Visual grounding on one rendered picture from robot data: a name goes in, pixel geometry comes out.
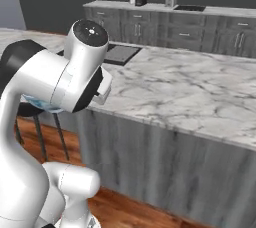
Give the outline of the grey island counter cabinet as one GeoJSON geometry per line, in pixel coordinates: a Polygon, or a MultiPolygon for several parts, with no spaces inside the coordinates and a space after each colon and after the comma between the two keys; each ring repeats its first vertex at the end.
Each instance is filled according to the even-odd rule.
{"type": "Polygon", "coordinates": [[[256,228],[256,152],[84,110],[58,114],[101,185],[214,228],[256,228]]]}

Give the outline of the grey base cupboard run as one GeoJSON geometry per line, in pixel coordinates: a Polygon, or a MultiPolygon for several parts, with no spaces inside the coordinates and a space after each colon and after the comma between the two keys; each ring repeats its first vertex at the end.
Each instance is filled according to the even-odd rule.
{"type": "Polygon", "coordinates": [[[256,9],[175,7],[103,0],[83,6],[85,17],[102,25],[112,41],[256,59],[256,9]]]}

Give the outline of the dark sink basin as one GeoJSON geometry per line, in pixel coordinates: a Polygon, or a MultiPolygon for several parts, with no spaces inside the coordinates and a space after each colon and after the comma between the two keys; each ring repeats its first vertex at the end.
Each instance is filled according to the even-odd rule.
{"type": "Polygon", "coordinates": [[[188,12],[203,12],[206,6],[200,5],[177,5],[174,10],[188,11],[188,12]]]}

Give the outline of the black bar stool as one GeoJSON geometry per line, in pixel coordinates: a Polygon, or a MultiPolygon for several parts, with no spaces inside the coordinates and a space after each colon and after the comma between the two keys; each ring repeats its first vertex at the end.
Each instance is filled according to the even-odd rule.
{"type": "MultiPolygon", "coordinates": [[[[37,132],[38,139],[39,139],[39,144],[40,144],[42,156],[44,157],[45,160],[48,160],[47,152],[46,152],[46,148],[45,148],[45,144],[44,144],[44,140],[43,140],[43,135],[42,135],[41,127],[40,127],[40,122],[39,122],[39,115],[42,112],[43,112],[42,109],[34,107],[30,103],[21,102],[20,105],[19,105],[19,108],[18,108],[17,115],[20,116],[20,117],[32,117],[33,118],[34,124],[35,124],[35,127],[36,127],[36,132],[37,132]]],[[[61,143],[62,143],[62,146],[63,146],[63,149],[64,149],[66,159],[69,160],[69,154],[68,154],[66,143],[64,141],[64,136],[63,136],[62,129],[61,129],[61,126],[60,126],[58,115],[56,113],[53,113],[53,118],[54,118],[54,121],[55,121],[57,131],[58,131],[59,136],[60,136],[60,140],[61,140],[61,143]]]]}

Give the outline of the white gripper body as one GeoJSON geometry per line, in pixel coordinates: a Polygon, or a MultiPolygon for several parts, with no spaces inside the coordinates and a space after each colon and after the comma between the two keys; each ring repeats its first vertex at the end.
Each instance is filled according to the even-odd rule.
{"type": "Polygon", "coordinates": [[[103,105],[111,91],[111,84],[112,84],[113,77],[104,68],[101,68],[101,70],[102,70],[103,80],[97,89],[97,94],[93,97],[93,101],[96,102],[97,104],[103,105]]]}

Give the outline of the black hob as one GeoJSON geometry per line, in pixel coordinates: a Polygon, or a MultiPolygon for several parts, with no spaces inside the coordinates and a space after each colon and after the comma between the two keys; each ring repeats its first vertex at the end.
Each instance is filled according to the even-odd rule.
{"type": "Polygon", "coordinates": [[[140,47],[118,44],[105,44],[98,47],[74,44],[71,48],[65,47],[63,54],[57,53],[56,59],[70,68],[96,69],[103,63],[124,66],[140,50],[140,47]]]}

